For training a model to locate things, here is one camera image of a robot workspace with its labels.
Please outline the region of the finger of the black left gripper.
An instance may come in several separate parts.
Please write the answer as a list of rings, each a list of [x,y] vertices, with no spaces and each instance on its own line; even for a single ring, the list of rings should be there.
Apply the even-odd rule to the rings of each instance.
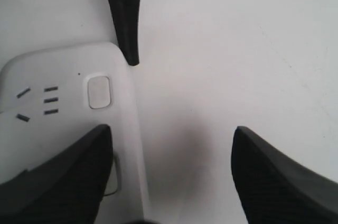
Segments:
[[[139,64],[138,20],[140,0],[108,0],[118,46],[130,66]]]

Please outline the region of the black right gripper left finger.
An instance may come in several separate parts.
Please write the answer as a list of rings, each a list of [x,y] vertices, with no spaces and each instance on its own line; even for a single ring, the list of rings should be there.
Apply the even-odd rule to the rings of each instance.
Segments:
[[[94,223],[113,164],[99,125],[66,150],[1,184],[1,223]]]

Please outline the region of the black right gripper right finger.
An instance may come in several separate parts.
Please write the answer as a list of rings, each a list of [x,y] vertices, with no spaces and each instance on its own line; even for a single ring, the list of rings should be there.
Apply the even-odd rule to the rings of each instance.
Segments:
[[[231,174],[248,223],[337,223],[337,183],[248,127],[235,130]]]

